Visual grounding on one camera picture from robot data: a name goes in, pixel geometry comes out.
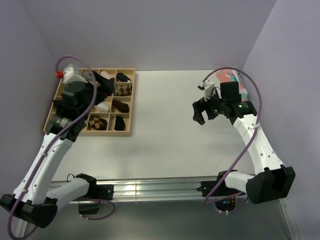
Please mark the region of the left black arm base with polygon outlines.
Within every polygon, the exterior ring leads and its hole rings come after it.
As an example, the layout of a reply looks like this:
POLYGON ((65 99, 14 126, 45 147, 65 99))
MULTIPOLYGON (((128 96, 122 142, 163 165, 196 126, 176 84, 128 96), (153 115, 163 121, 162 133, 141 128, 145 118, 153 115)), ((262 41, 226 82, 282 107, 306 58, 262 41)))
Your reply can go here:
POLYGON ((81 202, 78 205, 78 212, 80 215, 88 218, 101 219, 98 213, 108 211, 107 217, 115 211, 115 204, 112 202, 114 193, 114 185, 101 184, 97 185, 91 197, 87 198, 89 203, 81 202))

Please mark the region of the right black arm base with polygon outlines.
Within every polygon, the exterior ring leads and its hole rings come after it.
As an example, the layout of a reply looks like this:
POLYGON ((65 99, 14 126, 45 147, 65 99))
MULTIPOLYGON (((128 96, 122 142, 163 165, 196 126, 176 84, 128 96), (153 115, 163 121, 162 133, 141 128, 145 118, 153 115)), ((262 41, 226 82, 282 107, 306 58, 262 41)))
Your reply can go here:
MULTIPOLYGON (((219 172, 216 180, 201 181, 200 187, 198 187, 196 190, 201 192, 202 196, 205 198, 218 184, 219 180, 225 175, 226 172, 226 170, 219 172)), ((210 197, 218 197, 219 199, 224 198, 215 202, 214 204, 220 214, 229 214, 237 209, 236 197, 238 195, 240 195, 239 190, 229 188, 226 186, 225 182, 223 182, 210 197)))

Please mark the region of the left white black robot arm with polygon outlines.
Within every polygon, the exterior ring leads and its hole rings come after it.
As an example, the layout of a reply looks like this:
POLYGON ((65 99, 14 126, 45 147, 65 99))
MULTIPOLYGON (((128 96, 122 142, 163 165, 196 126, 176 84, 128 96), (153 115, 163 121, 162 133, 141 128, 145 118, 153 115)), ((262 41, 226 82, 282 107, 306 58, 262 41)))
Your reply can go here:
POLYGON ((98 197, 97 180, 84 173, 71 182, 49 190, 55 172, 68 150, 85 128, 92 100, 101 103, 114 90, 114 81, 100 78, 101 85, 94 94, 94 85, 79 72, 66 68, 63 71, 64 89, 61 99, 54 102, 55 114, 46 125, 40 150, 23 181, 11 194, 4 194, 0 205, 10 213, 36 227, 45 228, 57 212, 78 198, 98 197))

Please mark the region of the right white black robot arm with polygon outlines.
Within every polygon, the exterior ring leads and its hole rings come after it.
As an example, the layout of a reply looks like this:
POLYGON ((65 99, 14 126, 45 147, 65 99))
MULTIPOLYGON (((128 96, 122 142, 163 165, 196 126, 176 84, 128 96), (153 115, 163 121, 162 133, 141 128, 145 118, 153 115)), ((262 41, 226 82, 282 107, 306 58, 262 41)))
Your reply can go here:
POLYGON ((286 198, 296 173, 291 166, 285 166, 271 147, 260 125, 259 112, 252 102, 242 99, 239 84, 235 81, 222 82, 216 87, 208 80, 198 88, 204 96, 192 104, 192 119, 204 125, 203 112, 209 120, 218 115, 229 119, 245 144, 241 155, 249 153, 254 167, 253 175, 235 170, 234 164, 220 172, 214 186, 205 195, 204 204, 208 204, 209 197, 213 196, 226 199, 245 194, 253 204, 286 198))

